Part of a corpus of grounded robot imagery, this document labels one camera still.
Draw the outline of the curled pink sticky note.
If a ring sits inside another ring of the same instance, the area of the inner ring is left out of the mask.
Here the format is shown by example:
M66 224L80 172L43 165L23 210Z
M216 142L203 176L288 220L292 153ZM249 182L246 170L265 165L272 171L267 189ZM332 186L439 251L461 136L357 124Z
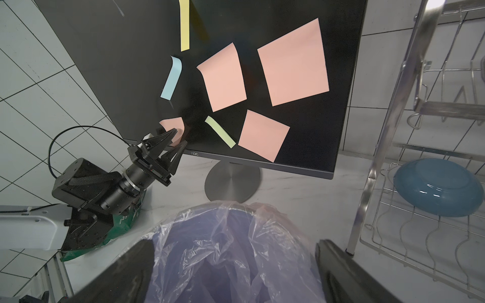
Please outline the curled pink sticky note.
M236 46L231 43L197 66L213 112L247 99Z

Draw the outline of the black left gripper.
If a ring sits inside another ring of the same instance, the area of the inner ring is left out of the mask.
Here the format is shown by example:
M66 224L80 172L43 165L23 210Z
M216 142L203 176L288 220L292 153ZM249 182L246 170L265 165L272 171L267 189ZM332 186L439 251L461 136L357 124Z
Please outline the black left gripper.
M182 155L187 147L187 141L180 142L165 152L160 159L153 158L148 151L163 151L172 143L178 130L173 128L157 136L149 133L141 141L141 147L133 145L128 148L132 164L127 169L127 178L136 187L149 187L154 181L168 186L171 184L171 175L175 175Z

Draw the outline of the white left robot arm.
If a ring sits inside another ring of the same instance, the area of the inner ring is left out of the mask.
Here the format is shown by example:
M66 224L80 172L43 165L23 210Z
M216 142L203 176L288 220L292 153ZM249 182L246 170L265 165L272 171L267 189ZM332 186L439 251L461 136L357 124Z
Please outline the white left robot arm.
M187 146L182 135L181 129L161 127L129 145L131 165L124 172L75 160L55 178L58 204L1 206L1 249L76 251L103 243L115 217L139 206L153 182L171 183Z

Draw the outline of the green sticky strip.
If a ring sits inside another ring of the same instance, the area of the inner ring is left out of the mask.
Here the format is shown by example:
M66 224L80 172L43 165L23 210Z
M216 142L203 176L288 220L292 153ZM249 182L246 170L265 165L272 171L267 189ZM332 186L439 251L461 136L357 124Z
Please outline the green sticky strip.
M233 148L236 145L236 142L214 118L207 116L205 122L216 132L216 134L229 148Z

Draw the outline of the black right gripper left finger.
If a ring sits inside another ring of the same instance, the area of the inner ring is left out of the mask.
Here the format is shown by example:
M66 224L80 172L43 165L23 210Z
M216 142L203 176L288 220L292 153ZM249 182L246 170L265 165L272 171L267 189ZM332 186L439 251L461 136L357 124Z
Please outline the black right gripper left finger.
M144 302L154 267L151 240L141 240L68 302Z

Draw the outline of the large pink sticky note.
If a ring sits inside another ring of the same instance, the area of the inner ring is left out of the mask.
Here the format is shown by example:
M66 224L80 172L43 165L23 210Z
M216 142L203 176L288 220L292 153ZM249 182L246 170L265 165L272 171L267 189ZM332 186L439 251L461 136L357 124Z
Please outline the large pink sticky note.
M258 49L272 106L330 91L319 19Z

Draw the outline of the yellow sticky strip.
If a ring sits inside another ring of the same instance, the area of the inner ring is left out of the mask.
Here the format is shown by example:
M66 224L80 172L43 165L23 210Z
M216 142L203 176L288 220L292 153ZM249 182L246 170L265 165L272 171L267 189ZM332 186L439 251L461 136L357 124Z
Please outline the yellow sticky strip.
M181 52L190 48L189 0L179 0Z

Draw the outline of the small pink sticky note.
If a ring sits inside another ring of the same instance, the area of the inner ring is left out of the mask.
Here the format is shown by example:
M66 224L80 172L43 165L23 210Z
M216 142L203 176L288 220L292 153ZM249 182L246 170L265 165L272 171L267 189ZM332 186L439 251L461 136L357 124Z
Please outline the small pink sticky note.
M172 129L177 130L176 135L172 139L171 146L176 146L180 143L184 130L185 130L185 125L182 117L175 117L171 119L163 119L159 122L159 124L166 130L170 131Z

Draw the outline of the blue sticky strip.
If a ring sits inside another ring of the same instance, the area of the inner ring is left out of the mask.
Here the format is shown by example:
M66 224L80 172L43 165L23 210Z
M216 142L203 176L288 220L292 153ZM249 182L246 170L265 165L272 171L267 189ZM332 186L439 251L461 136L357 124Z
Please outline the blue sticky strip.
M181 75L182 68L183 68L182 61L179 58L171 56L171 59L172 59L172 67L166 79L162 93L160 95L162 99L165 99L167 101L171 101L172 99L173 93L176 89L176 86L178 84L179 77Z

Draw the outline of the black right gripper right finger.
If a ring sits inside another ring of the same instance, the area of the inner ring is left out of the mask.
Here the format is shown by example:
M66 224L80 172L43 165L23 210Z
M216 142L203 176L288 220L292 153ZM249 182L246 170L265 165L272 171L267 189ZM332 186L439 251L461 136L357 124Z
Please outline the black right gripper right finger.
M399 302L331 240L316 244L315 258L327 302Z

